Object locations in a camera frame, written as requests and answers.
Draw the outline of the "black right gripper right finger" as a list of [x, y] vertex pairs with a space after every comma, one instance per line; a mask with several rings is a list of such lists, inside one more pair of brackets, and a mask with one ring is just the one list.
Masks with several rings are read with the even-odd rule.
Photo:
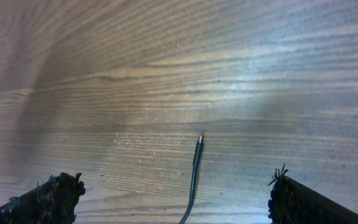
[[358, 224], [358, 214], [286, 176], [276, 169], [268, 200], [273, 224]]

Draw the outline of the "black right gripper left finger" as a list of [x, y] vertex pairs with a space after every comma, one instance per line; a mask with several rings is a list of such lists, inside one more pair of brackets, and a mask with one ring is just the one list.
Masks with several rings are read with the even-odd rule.
[[62, 172], [0, 207], [0, 224], [72, 224], [75, 207], [85, 194], [81, 174]]

